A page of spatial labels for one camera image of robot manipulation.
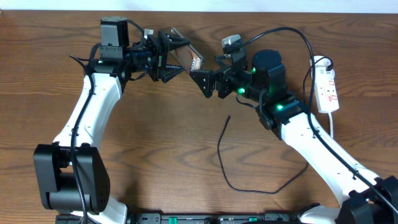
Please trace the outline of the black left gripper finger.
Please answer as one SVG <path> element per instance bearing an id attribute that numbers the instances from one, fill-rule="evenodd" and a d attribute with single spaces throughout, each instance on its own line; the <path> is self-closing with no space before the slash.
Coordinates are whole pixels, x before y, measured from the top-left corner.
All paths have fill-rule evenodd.
<path id="1" fill-rule="evenodd" d="M 160 79 L 163 83 L 167 83 L 171 79 L 173 79 L 178 74 L 184 72 L 184 68 L 181 65 L 171 65 L 167 64 L 161 71 L 160 71 Z"/>
<path id="2" fill-rule="evenodd" d="M 176 50 L 178 48 L 190 45 L 190 40 L 182 37 L 176 30 L 171 30 L 171 33 L 167 38 L 169 41 L 169 50 Z"/>

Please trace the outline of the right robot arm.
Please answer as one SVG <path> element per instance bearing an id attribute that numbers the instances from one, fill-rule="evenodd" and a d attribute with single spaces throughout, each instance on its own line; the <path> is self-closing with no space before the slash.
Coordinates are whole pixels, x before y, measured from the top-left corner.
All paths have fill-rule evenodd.
<path id="1" fill-rule="evenodd" d="M 311 205 L 294 223 L 397 223 L 397 178 L 380 178 L 349 155 L 319 124 L 304 102 L 287 90 L 280 53 L 262 50 L 247 70 L 245 52 L 221 55 L 231 64 L 216 71 L 193 70 L 190 76 L 209 98 L 235 92 L 256 101 L 262 125 L 295 149 L 326 182 L 339 208 Z"/>

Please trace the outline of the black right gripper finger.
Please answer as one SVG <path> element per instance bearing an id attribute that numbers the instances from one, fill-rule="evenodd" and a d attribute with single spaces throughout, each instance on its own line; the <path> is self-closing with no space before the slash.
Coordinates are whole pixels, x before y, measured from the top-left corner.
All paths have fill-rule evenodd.
<path id="1" fill-rule="evenodd" d="M 190 77 L 198 85 L 206 98 L 213 95 L 215 89 L 214 71 L 212 70 L 192 70 Z"/>
<path id="2" fill-rule="evenodd" d="M 232 64 L 230 54 L 215 55 L 214 60 L 218 66 L 230 66 Z"/>

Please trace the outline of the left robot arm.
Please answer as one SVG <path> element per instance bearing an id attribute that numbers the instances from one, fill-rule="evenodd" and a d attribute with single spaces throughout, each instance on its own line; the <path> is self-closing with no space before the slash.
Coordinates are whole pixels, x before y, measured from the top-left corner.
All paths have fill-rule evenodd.
<path id="1" fill-rule="evenodd" d="M 77 223 L 126 223 L 128 208 L 110 194 L 110 179 L 100 146 L 110 114 L 132 74 L 167 82 L 183 71 L 167 63 L 168 53 L 187 46 L 177 34 L 140 29 L 130 43 L 131 20 L 108 16 L 100 20 L 101 40 L 83 68 L 83 89 L 62 131 L 33 155 L 40 199 L 47 210 L 65 212 Z"/>

